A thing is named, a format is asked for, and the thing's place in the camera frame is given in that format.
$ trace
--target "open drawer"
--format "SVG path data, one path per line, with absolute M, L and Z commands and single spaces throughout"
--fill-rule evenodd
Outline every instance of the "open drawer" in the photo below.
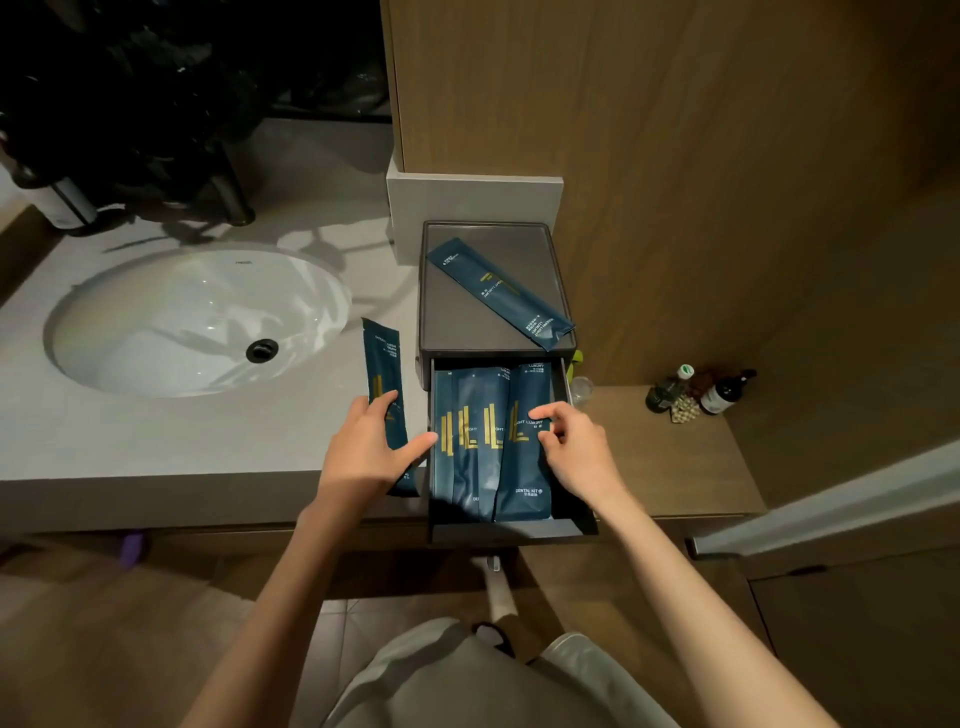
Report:
M 434 416 L 433 386 L 437 371 L 464 369 L 478 366 L 512 367 L 529 359 L 497 358 L 448 358 L 432 359 L 430 362 L 431 386 L 427 393 L 429 402 L 430 429 L 438 431 Z M 551 389 L 555 400 L 570 401 L 570 390 L 566 383 L 566 364 L 562 357 L 545 356 L 550 362 Z M 560 484 L 551 491 L 551 518 L 542 521 L 478 522 L 469 520 L 459 507 L 444 500 L 433 498 L 436 472 L 434 457 L 439 444 L 431 448 L 427 455 L 426 486 L 430 493 L 429 532 L 430 543 L 450 546 L 483 545 L 519 545 L 544 540 L 563 541 L 581 539 L 597 534 L 597 523 L 593 512 L 579 498 L 569 493 Z

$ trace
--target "gray storage box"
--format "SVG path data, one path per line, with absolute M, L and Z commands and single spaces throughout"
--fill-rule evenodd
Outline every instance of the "gray storage box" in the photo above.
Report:
M 545 225 L 527 223 L 433 223 L 423 226 L 420 251 L 418 373 L 428 394 L 430 429 L 433 380 L 438 371 L 478 366 L 513 367 L 524 361 L 548 361 L 557 400 L 570 401 L 566 366 L 576 351 L 570 332 L 552 352 L 531 341 L 454 279 L 426 259 L 426 254 L 453 237 L 461 238 L 483 257 L 569 317 L 553 242 Z M 433 482 L 433 451 L 427 456 L 426 483 Z M 468 522 L 449 504 L 431 499 L 430 541 L 436 544 L 494 546 L 531 540 L 567 540 L 597 533 L 592 511 L 579 498 L 557 486 L 546 521 Z
M 577 351 L 576 331 L 551 352 L 500 318 L 485 303 L 426 259 L 427 253 L 459 237 L 477 253 L 571 319 L 548 227 L 538 223 L 424 223 L 420 249 L 418 374 L 430 389 L 434 358 L 512 356 L 569 361 Z

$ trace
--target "box lid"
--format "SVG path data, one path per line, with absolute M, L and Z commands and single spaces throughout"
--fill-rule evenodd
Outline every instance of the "box lid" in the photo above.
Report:
M 546 357 L 571 356 L 576 351 L 576 334 L 571 331 L 546 352 L 426 259 L 430 251 L 454 237 L 572 320 L 545 225 L 427 222 L 420 250 L 417 332 L 424 355 Z

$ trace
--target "purple object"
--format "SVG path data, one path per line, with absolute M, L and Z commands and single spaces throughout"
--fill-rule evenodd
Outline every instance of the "purple object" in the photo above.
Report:
M 120 564 L 124 569 L 132 569 L 139 563 L 143 554 L 143 534 L 134 531 L 124 536 L 120 546 Z

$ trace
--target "wooden shelf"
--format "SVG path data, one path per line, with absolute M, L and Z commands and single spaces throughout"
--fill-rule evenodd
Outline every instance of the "wooden shelf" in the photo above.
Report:
M 648 385 L 597 387 L 584 411 L 607 430 L 617 467 L 655 518 L 763 513 L 766 507 L 722 417 L 682 425 L 643 404 Z

